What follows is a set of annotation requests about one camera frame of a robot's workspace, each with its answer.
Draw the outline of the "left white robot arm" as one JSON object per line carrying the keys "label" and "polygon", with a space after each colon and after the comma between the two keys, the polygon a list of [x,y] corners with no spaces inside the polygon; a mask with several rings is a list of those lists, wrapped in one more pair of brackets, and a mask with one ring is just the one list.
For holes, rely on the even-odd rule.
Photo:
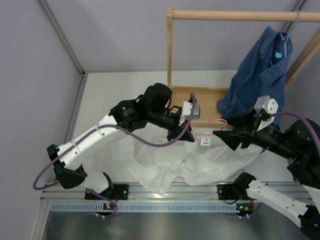
{"label": "left white robot arm", "polygon": [[[111,178],[105,172],[90,171],[84,165],[99,149],[128,135],[156,148],[167,147],[179,140],[194,142],[190,124],[197,106],[195,94],[191,93],[186,102],[191,105],[189,116],[184,116],[184,106],[179,106],[177,112],[167,107],[172,94],[168,86],[155,83],[137,98],[120,101],[101,121],[71,142],[60,146],[50,145],[47,153],[60,185],[64,189],[81,186],[106,200],[114,191]],[[167,130],[167,143],[147,142],[133,133],[145,128],[147,124]]]}

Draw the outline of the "pink wire hanger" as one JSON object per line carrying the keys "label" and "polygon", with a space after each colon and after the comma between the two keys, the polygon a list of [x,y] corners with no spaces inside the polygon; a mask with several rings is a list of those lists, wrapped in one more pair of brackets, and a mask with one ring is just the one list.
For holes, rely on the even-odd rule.
{"label": "pink wire hanger", "polygon": [[195,137],[195,140],[197,141],[198,146],[206,148],[216,148],[224,146],[225,143],[219,137],[213,134],[213,131],[224,131],[227,126],[228,122],[225,119],[216,118],[210,120],[201,127],[196,127],[193,130],[193,135]]}

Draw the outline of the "white shirt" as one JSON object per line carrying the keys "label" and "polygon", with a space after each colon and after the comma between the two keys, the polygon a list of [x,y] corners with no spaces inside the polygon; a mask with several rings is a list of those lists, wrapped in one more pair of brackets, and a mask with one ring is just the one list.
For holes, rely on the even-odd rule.
{"label": "white shirt", "polygon": [[262,152],[257,145],[232,150],[208,128],[192,132],[195,141],[152,147],[131,136],[112,142],[113,162],[128,160],[125,168],[148,191],[164,195],[176,179],[194,187],[227,180],[244,170]]}

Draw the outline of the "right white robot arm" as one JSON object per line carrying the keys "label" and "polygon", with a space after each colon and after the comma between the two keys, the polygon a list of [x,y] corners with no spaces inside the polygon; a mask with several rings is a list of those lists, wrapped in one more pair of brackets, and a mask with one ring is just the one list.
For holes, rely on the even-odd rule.
{"label": "right white robot arm", "polygon": [[310,240],[320,238],[320,127],[293,112],[268,113],[252,109],[229,117],[234,130],[215,130],[213,134],[231,150],[261,147],[289,161],[287,170],[308,192],[312,204],[297,201],[242,172],[223,188],[221,200],[258,200],[291,220]]}

